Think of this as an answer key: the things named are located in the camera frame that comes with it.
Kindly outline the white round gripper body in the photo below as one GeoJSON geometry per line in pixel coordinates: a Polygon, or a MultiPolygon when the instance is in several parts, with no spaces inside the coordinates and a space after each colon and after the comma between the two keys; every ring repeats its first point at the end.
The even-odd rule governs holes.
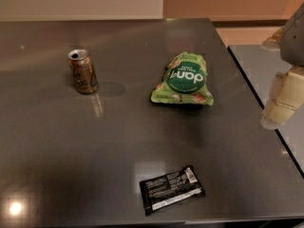
{"type": "Polygon", "coordinates": [[[304,67],[304,3],[283,27],[279,44],[283,61],[290,65],[304,67]]]}

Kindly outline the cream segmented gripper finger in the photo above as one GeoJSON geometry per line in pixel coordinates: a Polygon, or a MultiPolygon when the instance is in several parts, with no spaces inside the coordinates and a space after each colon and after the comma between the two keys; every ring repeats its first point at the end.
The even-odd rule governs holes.
{"type": "Polygon", "coordinates": [[[278,72],[260,123],[266,129],[277,129],[288,122],[303,104],[304,68],[292,67],[286,73],[278,72]]]}

